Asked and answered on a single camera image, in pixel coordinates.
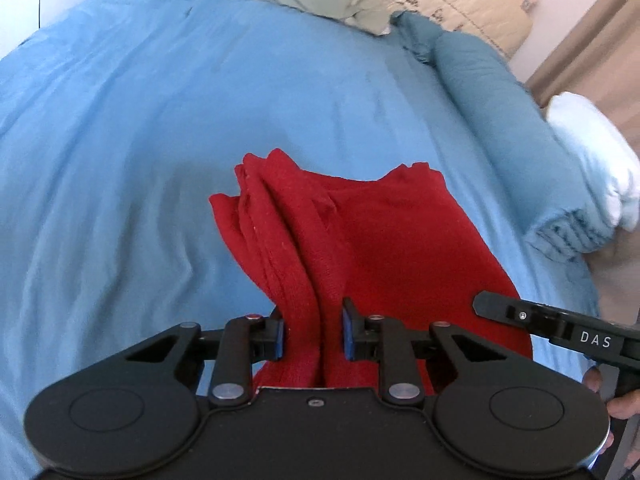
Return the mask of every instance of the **blue bedsheet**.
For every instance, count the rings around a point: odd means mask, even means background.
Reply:
[[[428,161],[523,298],[596,314],[584,263],[523,242],[434,69],[392,39],[255,0],[89,0],[0,61],[0,478],[37,470],[21,419],[44,386],[178,322],[271,310],[207,202],[247,152],[355,179]]]

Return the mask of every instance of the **white pillow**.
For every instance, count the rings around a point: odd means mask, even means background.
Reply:
[[[640,160],[620,131],[586,97],[569,92],[551,99],[546,120],[580,163],[606,222],[632,231],[640,216]]]

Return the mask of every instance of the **human hand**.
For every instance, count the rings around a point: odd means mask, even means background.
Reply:
[[[598,393],[602,387],[602,374],[596,367],[590,368],[582,378],[582,384],[594,393]],[[607,411],[613,418],[627,419],[640,413],[640,390],[632,391],[625,396],[611,399],[607,402]],[[607,440],[600,450],[604,453],[613,444],[613,433],[609,431]],[[630,468],[637,460],[640,460],[640,448],[638,442],[634,442],[631,451],[626,457],[625,467]]]

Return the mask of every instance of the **rolled blanket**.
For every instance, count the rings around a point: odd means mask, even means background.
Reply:
[[[576,160],[500,55],[475,36],[446,32],[435,41],[433,59],[510,195],[526,240],[557,261],[609,242],[614,229]]]

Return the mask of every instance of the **red towel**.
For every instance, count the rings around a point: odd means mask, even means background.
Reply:
[[[428,164],[358,182],[300,170],[274,150],[246,155],[236,176],[240,196],[210,198],[216,223],[287,329],[284,358],[264,366],[257,386],[377,386],[375,364],[342,352],[345,296],[365,316],[415,330],[447,320],[531,357],[527,333],[473,313],[482,290],[518,295]]]

